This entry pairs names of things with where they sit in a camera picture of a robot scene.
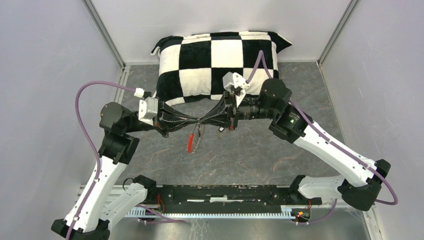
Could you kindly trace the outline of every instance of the red object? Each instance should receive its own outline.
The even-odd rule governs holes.
[[[195,137],[194,133],[192,133],[190,135],[190,138],[188,139],[188,153],[191,154],[192,153],[192,143],[193,143],[193,138]]]

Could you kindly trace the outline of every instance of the checkered pattern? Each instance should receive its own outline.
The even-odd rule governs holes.
[[[219,100],[224,92],[223,76],[232,72],[249,78],[260,50],[270,74],[278,78],[277,53],[291,45],[279,34],[264,31],[162,38],[151,51],[160,59],[157,96],[168,105],[203,98]],[[258,95],[267,79],[260,63],[246,93]]]

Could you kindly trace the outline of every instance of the white wall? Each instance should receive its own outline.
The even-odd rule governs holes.
[[[60,239],[50,230],[75,202],[94,156],[74,99],[120,67],[80,0],[0,3],[0,239]],[[113,89],[88,89],[82,119],[96,143]]]
[[[316,61],[349,0],[92,0],[127,63],[157,63],[159,39],[223,31],[274,31],[293,43],[280,61]]]
[[[323,64],[346,142],[392,165],[399,204],[377,204],[388,240],[424,236],[423,9],[422,0],[360,1]]]

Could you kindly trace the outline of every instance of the pillow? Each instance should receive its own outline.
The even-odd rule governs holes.
[[[152,55],[159,56],[156,96],[172,106],[208,98],[219,100],[223,76],[238,73],[248,79],[258,53],[263,51],[273,78],[278,78],[277,53],[291,46],[271,31],[216,32],[191,36],[168,36],[157,42]],[[262,63],[246,90],[258,95],[268,79]]]

